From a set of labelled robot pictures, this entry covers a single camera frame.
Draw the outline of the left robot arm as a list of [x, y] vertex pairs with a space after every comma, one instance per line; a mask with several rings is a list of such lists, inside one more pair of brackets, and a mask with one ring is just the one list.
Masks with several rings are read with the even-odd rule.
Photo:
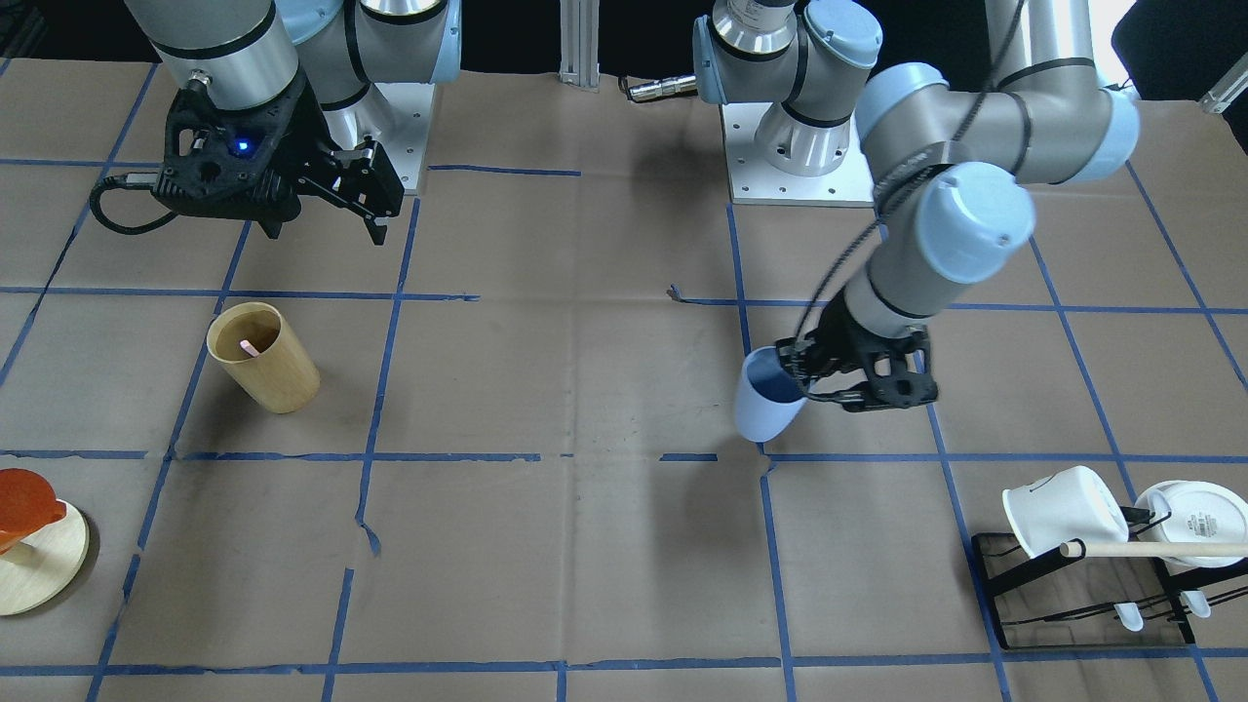
[[884, 31], [854, 1], [718, 1], [691, 30], [699, 95], [768, 102], [768, 160], [794, 137], [857, 127], [885, 240], [814, 329], [750, 352], [735, 410], [760, 441], [805, 403], [847, 412], [935, 403], [930, 321], [1035, 234], [1030, 185], [1104, 179], [1139, 137], [1129, 97], [1098, 82], [1086, 1], [988, 1], [993, 62], [958, 92], [927, 62], [877, 69]]

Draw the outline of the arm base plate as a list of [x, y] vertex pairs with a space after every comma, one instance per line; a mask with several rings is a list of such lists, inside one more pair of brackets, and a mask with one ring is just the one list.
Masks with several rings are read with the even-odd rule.
[[428, 137], [438, 87], [423, 82], [379, 82], [352, 105], [327, 110], [331, 137], [349, 147], [363, 137], [383, 145], [406, 194], [423, 190]]
[[856, 117], [834, 127], [792, 120], [778, 102], [721, 107], [733, 204], [870, 209], [874, 179]]

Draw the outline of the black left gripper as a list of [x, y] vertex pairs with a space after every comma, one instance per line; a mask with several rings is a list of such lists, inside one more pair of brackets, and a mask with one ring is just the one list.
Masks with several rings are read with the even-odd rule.
[[[897, 339], [879, 336], [851, 317], [841, 297], [825, 306], [815, 329], [776, 339], [774, 347], [780, 368], [814, 403], [834, 403], [859, 413], [916, 408], [936, 403], [940, 396], [931, 372], [927, 329], [909, 326]], [[856, 371], [864, 378], [851, 387], [816, 390], [822, 378]]]

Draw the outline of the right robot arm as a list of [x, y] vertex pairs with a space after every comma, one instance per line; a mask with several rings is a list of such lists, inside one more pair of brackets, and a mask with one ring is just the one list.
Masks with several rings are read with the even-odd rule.
[[130, 1], [173, 76], [156, 172], [111, 175], [91, 214], [137, 236], [178, 217], [277, 239], [305, 197], [354, 214], [371, 244], [417, 187], [421, 107], [462, 66], [459, 1]]

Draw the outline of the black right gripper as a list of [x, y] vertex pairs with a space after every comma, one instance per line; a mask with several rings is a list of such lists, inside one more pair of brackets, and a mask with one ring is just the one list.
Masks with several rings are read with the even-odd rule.
[[306, 72], [270, 101], [245, 110], [215, 106], [202, 79], [175, 92], [162, 167], [152, 195], [181, 216], [255, 219], [268, 240], [312, 194], [362, 220], [371, 244], [386, 244], [406, 187], [377, 139], [338, 150]]

